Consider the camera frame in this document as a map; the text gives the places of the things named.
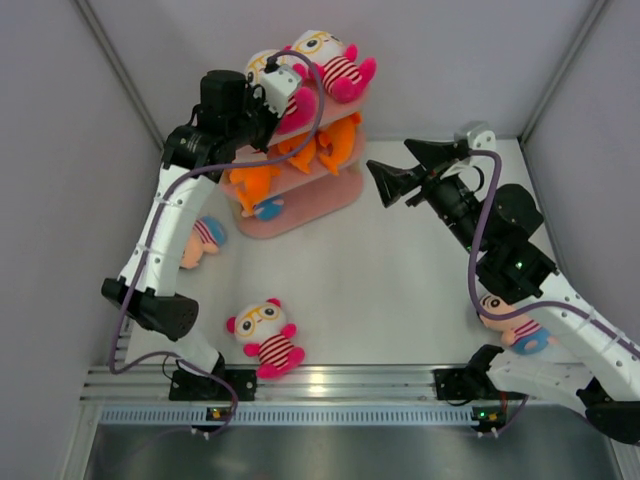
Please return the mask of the white panda plush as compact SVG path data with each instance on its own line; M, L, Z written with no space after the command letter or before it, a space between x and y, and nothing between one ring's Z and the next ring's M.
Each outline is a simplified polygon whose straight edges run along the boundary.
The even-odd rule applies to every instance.
M275 54L277 49L266 49L255 53L248 60L244 73L251 85L259 82L267 65L267 59ZM276 133L285 135L297 131L310 121L317 113L317 95L309 87L301 87L289 98L287 110L280 121Z
M358 47L346 45L336 35L321 30L307 30L291 45L317 68L325 92L339 103L357 100L368 88L377 71L373 57L357 63Z
M278 298L246 306L227 319L226 330L247 357L258 360L258 379L278 379L305 360L305 350L294 343L297 326L288 320Z

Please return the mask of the large orange shark plush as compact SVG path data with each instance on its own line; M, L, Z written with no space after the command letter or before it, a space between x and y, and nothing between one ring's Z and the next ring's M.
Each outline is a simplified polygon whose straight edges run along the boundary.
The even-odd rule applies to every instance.
M351 157L361 122L361 113L355 112L332 122L316 135L317 157L331 174L338 176L339 167Z

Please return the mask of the small orange shark plush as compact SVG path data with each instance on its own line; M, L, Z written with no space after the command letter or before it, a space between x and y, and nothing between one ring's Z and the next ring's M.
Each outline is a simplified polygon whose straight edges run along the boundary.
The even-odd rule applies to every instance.
M307 138L306 134L300 134L295 137L291 137L287 140L281 141L276 145L276 150L280 155L290 153L296 150ZM293 155L288 159L288 162L304 174L311 172L311 161L316 155L316 141L312 138L296 155Z

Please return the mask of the boy doll plush blue cap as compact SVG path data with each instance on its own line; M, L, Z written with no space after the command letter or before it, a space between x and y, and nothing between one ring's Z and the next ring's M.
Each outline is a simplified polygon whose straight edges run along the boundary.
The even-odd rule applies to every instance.
M212 216L200 217L192 227L183 251L180 267L183 269L196 268L205 254L217 254L226 241L226 230L219 220Z

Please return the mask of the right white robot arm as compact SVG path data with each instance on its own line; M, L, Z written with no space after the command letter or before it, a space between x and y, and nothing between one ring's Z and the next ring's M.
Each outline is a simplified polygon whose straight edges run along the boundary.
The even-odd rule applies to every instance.
M468 253L467 289L476 312L508 321L526 315L555 337L581 365L576 372L484 346L467 364L468 388L553 402L584 418L608 438L639 443L639 345L612 325L531 243L542 225L532 195L501 184L500 155L467 141L407 139L417 160L401 169L369 160L380 199L389 207L427 202Z

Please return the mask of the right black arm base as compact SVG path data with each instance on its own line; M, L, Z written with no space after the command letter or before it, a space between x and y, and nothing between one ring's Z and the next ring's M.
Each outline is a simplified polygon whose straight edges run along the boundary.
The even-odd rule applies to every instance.
M524 394L496 389L487 378L467 368L436 369L433 377L437 399L452 407L489 402L488 406L472 407L472 419L477 422L472 430L479 438L498 438L528 401Z

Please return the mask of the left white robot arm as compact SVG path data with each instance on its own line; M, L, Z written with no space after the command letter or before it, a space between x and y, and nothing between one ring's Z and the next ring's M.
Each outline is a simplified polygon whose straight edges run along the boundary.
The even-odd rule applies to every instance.
M191 386L204 399L226 386L224 359L195 327L197 301L176 291L177 274L197 215L239 149L265 149L296 89L284 74L250 85L244 74L208 72L188 123L167 137L158 185L145 225L119 275L107 278L103 297L140 327L172 343L167 356L193 374Z

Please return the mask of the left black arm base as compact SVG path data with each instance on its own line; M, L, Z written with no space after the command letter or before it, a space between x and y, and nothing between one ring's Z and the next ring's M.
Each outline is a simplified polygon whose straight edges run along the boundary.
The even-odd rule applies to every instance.
M236 393L239 401L254 401L257 376L254 369L228 369L222 380ZM177 368L171 376L170 401L232 401L231 392L214 380Z

